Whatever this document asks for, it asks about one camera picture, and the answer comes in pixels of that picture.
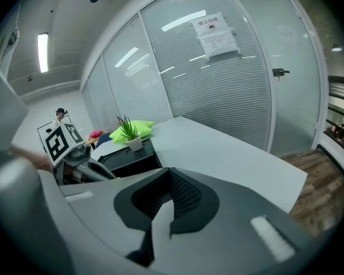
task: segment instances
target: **glass wall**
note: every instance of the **glass wall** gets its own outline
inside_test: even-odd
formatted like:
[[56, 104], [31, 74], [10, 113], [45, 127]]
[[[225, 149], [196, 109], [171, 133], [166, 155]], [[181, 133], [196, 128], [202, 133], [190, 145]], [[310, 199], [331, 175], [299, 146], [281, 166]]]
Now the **glass wall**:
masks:
[[276, 122], [271, 153], [309, 150], [320, 107], [320, 77], [307, 29], [290, 0], [239, 0], [262, 36], [272, 68], [290, 73], [274, 77]]
[[93, 128], [95, 130], [102, 130], [103, 127], [101, 125], [101, 122], [99, 121], [96, 108], [94, 106], [91, 90], [89, 88], [89, 82], [87, 81], [84, 85], [83, 91], [81, 92], [83, 95], [83, 100], [85, 107], [87, 109], [89, 118], [91, 119], [91, 122], [93, 124]]
[[[240, 53], [207, 60], [190, 19], [219, 12], [234, 28]], [[252, 27], [234, 0], [157, 0], [141, 14], [173, 116], [266, 150], [271, 123], [268, 71]]]
[[117, 33], [103, 52], [107, 78], [120, 115], [160, 122], [173, 118], [139, 16]]
[[103, 131], [113, 131], [118, 128], [119, 116], [114, 99], [105, 76], [102, 57], [99, 57], [89, 75], [89, 86], [94, 100], [94, 106], [100, 119]]

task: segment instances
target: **white desk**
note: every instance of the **white desk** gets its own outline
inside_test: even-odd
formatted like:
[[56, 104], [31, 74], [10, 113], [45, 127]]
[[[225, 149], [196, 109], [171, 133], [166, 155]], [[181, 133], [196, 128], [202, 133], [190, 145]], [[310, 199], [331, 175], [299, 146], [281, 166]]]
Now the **white desk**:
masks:
[[[184, 168], [246, 186], [287, 213], [306, 180], [305, 172], [285, 161], [184, 117], [155, 125], [150, 138], [163, 167]], [[98, 160], [125, 146], [104, 143], [92, 158]]]

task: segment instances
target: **ceiling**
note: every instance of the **ceiling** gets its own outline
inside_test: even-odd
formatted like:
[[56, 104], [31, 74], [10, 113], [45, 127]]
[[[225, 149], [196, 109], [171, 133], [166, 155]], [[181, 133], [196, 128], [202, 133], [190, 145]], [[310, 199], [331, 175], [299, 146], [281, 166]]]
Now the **ceiling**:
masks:
[[[113, 15], [128, 0], [22, 0], [19, 42], [7, 80], [17, 95], [80, 80], [81, 63]], [[40, 72], [37, 36], [49, 34], [49, 71]]]
[[[79, 81], [94, 44], [112, 17], [130, 0], [22, 0], [18, 27], [19, 43], [13, 53], [8, 82], [17, 95]], [[333, 44], [344, 47], [344, 36], [321, 0], [300, 0], [323, 45], [329, 75], [344, 76], [344, 49], [332, 52]], [[40, 72], [37, 36], [49, 33], [49, 71]]]

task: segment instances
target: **green cushion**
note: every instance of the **green cushion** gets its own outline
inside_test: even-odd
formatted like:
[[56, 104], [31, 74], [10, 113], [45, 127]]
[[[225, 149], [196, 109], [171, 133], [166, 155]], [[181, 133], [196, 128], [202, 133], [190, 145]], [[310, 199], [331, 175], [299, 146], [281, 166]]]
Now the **green cushion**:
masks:
[[[151, 133], [151, 127], [154, 125], [154, 122], [134, 120], [131, 121], [131, 125], [132, 127], [136, 126], [137, 133], [139, 133], [140, 137], [143, 138]], [[110, 138], [114, 140], [115, 144], [126, 144], [127, 139], [126, 137], [122, 136], [123, 134], [124, 133], [119, 127], [112, 134], [110, 134]]]

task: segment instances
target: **wooden floor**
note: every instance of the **wooden floor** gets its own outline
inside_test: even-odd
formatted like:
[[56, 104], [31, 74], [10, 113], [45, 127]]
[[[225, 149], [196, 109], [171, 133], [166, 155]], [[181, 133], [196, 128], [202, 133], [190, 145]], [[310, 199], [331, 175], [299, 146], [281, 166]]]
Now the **wooden floor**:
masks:
[[290, 214], [316, 237], [339, 222], [344, 213], [344, 177], [320, 150], [282, 159], [308, 174]]

